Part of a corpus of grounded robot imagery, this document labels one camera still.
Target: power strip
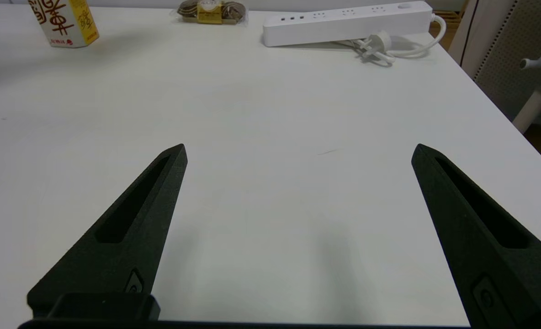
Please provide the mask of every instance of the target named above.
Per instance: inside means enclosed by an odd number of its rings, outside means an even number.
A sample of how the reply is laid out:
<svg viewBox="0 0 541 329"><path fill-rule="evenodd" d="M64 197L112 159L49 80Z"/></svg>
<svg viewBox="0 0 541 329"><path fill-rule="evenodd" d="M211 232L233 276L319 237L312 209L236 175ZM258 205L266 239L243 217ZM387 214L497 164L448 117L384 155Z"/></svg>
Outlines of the power strip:
<svg viewBox="0 0 541 329"><path fill-rule="evenodd" d="M267 17L267 47L363 39L379 31L390 36L429 31L433 8L424 1L363 6Z"/></svg>

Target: table surface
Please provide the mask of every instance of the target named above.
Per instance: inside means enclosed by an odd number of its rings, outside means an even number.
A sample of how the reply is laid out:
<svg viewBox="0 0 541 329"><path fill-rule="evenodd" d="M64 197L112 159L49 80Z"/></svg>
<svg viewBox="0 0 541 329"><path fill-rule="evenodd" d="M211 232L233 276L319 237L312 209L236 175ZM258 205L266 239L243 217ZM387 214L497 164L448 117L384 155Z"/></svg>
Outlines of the table surface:
<svg viewBox="0 0 541 329"><path fill-rule="evenodd" d="M268 12L247 27L92 12L101 37L74 50L48 46L28 6L0 5L1 329L30 318L28 290L178 143L161 319L467 324L418 143L541 239L540 155L439 46L382 67L329 43L265 48Z"/></svg>

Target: power cord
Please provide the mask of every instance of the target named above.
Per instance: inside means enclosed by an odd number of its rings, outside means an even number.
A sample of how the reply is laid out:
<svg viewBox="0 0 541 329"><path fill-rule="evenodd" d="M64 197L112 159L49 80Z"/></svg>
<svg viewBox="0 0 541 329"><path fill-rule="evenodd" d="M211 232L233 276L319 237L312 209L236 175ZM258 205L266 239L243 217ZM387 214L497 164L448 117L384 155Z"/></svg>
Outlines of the power cord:
<svg viewBox="0 0 541 329"><path fill-rule="evenodd" d="M370 35L366 39L347 40L347 42L349 42L350 44L347 44L345 42L338 43L345 44L346 46L351 46L352 48L357 50L363 58L375 56L387 63L394 63L396 58L406 58L408 56L421 54L422 52L425 52L432 46L435 46L439 43L439 41L446 34L447 24L442 17L435 14L431 16L431 21L436 21L437 23L439 23L439 34L430 43L413 50L390 50L392 42L390 41L390 36L388 35L388 33L386 33L386 31L379 31L377 34Z"/></svg>

